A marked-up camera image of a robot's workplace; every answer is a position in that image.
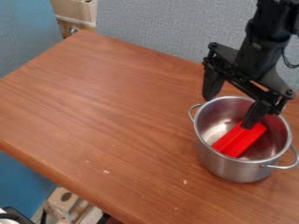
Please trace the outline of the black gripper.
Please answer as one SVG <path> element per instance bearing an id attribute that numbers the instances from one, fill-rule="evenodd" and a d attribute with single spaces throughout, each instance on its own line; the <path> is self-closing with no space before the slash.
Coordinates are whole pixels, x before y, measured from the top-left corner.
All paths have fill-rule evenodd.
<path id="1" fill-rule="evenodd" d="M 255 101 L 242 123 L 242 127 L 250 130 L 267 114 L 282 113 L 287 102 L 295 98 L 295 92 L 279 77 L 275 67 L 261 78 L 255 78 L 234 64 L 238 50 L 215 42 L 210 43 L 209 48 L 209 56 L 203 59 L 202 96 L 210 101 L 226 81 L 241 90 Z"/>

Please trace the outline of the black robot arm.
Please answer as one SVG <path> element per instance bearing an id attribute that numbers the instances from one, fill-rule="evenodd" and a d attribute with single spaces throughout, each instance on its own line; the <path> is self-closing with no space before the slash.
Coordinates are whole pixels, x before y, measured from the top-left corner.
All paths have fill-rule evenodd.
<path id="1" fill-rule="evenodd" d="M 281 78 L 277 63 L 286 59 L 291 37 L 299 36 L 299 0 L 258 0 L 257 12 L 247 21 L 239 49 L 217 42 L 203 58 L 202 96 L 209 101 L 225 83 L 254 99 L 242 127 L 250 129 L 267 115 L 282 113 L 295 91 Z"/>

